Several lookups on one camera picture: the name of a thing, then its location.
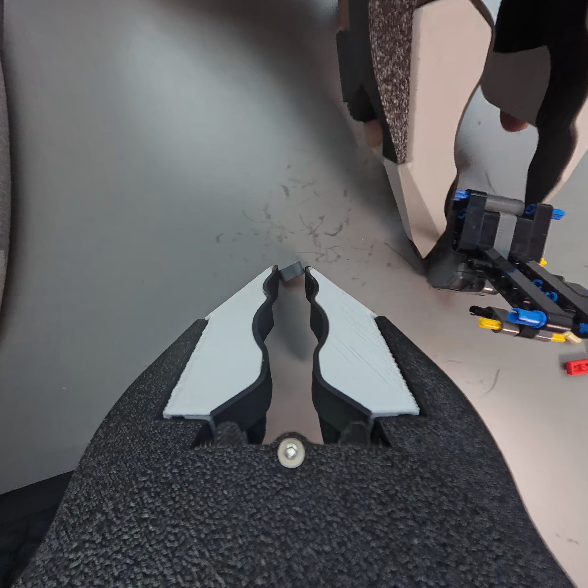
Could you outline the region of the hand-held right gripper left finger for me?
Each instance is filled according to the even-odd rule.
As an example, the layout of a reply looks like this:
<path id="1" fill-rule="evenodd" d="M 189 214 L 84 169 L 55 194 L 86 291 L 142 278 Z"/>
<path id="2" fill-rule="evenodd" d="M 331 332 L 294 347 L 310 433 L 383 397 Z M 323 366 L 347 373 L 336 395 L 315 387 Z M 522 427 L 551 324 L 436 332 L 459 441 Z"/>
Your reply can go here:
<path id="1" fill-rule="evenodd" d="M 265 341 L 278 289 L 277 266 L 270 266 L 205 318 L 164 419 L 205 422 L 212 433 L 232 422 L 249 443 L 263 442 L 273 387 Z"/>

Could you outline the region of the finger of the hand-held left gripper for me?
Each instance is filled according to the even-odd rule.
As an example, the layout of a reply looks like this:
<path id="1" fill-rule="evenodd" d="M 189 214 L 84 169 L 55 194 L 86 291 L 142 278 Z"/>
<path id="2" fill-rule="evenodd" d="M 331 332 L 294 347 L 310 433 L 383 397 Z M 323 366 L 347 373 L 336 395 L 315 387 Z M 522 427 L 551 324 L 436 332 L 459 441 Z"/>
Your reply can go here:
<path id="1" fill-rule="evenodd" d="M 458 178 L 456 137 L 491 37 L 483 7 L 472 1 L 433 1 L 414 14 L 407 154 L 403 163 L 386 160 L 385 169 L 421 258 L 446 230 L 446 199 Z"/>
<path id="2" fill-rule="evenodd" d="M 587 1 L 502 1 L 481 90 L 537 129 L 525 202 L 550 202 L 587 151 Z"/>

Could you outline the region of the black toy brick assembly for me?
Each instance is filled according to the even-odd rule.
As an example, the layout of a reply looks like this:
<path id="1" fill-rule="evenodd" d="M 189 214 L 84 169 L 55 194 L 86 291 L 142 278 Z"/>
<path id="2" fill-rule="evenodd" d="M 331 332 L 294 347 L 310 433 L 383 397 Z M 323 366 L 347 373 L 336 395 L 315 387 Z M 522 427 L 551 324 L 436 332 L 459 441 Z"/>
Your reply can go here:
<path id="1" fill-rule="evenodd" d="M 424 262 L 438 290 L 500 295 L 507 309 L 471 306 L 495 334 L 558 343 L 587 342 L 587 288 L 546 269 L 548 230 L 564 211 L 478 190 L 457 190 L 447 228 Z"/>

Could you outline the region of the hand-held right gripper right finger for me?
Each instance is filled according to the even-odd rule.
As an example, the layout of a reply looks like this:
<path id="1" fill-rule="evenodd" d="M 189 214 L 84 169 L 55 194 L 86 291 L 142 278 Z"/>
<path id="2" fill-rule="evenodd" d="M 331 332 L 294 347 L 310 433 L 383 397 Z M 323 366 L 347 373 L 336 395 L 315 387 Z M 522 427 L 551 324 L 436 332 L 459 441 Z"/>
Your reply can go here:
<path id="1" fill-rule="evenodd" d="M 312 401 L 323 443 L 369 444 L 382 419 L 419 416 L 378 316 L 311 266 L 305 294 L 317 339 Z"/>

